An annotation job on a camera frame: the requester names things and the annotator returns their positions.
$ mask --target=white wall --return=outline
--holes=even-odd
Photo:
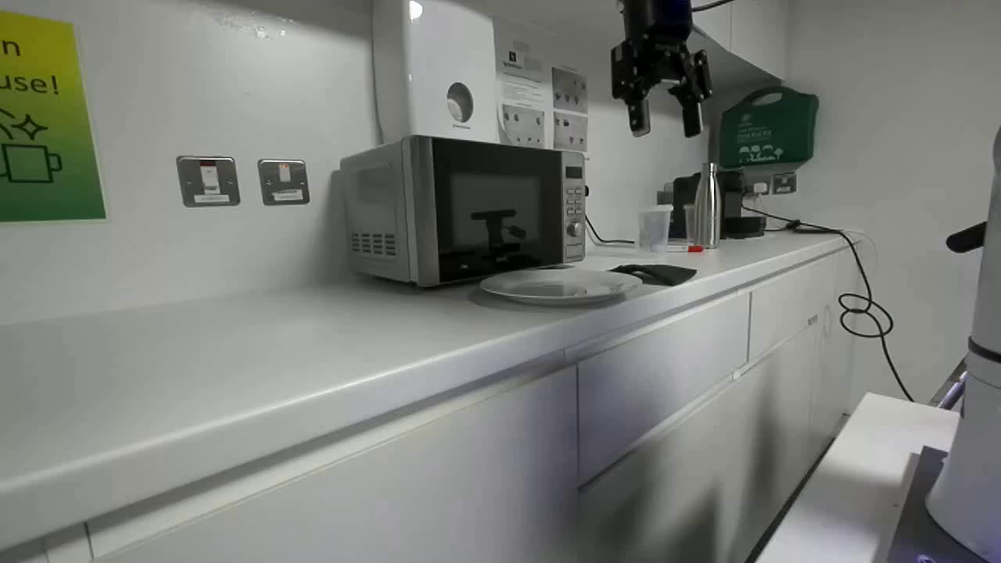
[[[330,176],[376,144],[368,0],[4,0],[0,8],[76,26],[111,203],[105,222],[0,225],[0,326],[349,277]],[[573,15],[573,27],[619,30],[614,8]],[[695,171],[704,140],[682,140],[666,96],[654,102],[654,139],[633,140],[607,96],[607,41],[537,27],[531,3],[506,7],[505,20],[529,26],[554,62],[591,75],[591,214],[607,234],[633,234],[639,199]],[[186,210],[178,153],[236,157],[243,203]],[[308,158],[314,205],[262,205],[260,157]]]
[[[978,254],[946,239],[981,222],[1001,125],[1001,3],[799,0],[791,77],[819,95],[818,158],[783,205],[866,232],[875,297],[898,317],[892,349],[929,397],[964,357]],[[879,344],[863,388],[892,392]]]

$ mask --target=white countertop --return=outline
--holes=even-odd
[[[760,563],[879,563],[910,488],[910,457],[951,450],[960,416],[866,393]]]
[[[496,371],[562,367],[840,247],[591,249],[578,268],[677,262],[698,277],[587,310],[357,281],[4,326],[0,549]]]

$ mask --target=cable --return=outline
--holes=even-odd
[[[802,219],[787,219],[787,215],[777,215],[777,214],[763,214],[763,210],[753,210],[753,205],[745,205],[745,210],[753,214],[753,215],[772,219],[772,222],[784,222],[784,232],[796,232],[796,234],[838,234],[838,239],[844,239],[844,243],[848,243],[848,249],[854,255],[854,265],[857,265],[857,273],[863,277],[866,294],[852,294],[852,291],[838,294],[840,333],[848,333],[848,335],[854,335],[861,340],[879,340],[888,371],[895,374],[900,393],[915,405],[915,393],[905,386],[905,377],[898,371],[898,362],[895,362],[895,357],[888,349],[888,335],[898,328],[898,320],[875,301],[869,273],[866,273],[854,240],[848,239],[848,232],[829,227],[829,225],[802,222]],[[857,333],[852,326],[852,320],[869,320],[872,333]]]
[[[715,3],[691,7],[691,14],[711,14],[711,8],[719,8],[719,7],[727,7],[727,3],[731,3],[731,0],[715,0]]]
[[[595,239],[595,243],[598,247],[609,247],[609,243],[634,243],[634,240],[628,240],[628,239],[601,239],[601,232],[595,227],[595,222],[591,222],[591,215],[586,214],[586,225],[587,225],[587,232],[591,232],[591,239]]]

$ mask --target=microwave control panel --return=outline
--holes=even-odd
[[[586,232],[587,232],[586,196],[587,196],[586,157],[562,153],[562,262],[586,260]]]

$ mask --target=white plate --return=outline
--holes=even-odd
[[[587,268],[517,268],[484,277],[479,287],[521,304],[601,304],[617,301],[641,281]]]

